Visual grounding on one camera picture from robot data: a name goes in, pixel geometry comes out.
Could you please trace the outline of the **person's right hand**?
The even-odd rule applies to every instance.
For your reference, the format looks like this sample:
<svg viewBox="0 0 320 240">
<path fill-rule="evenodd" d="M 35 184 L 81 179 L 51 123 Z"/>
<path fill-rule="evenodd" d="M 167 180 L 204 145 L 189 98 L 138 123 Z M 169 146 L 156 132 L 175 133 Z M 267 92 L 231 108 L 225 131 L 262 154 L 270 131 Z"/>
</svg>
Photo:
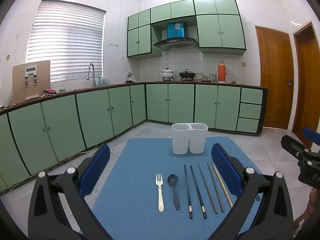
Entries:
<svg viewBox="0 0 320 240">
<path fill-rule="evenodd" d="M 310 218 L 310 216 L 314 213 L 317 206 L 318 197 L 319 191 L 316 188 L 313 188 L 309 194 L 309 201 L 306 210 L 303 214 L 303 218 L 305 221 L 307 221 Z"/>
</svg>

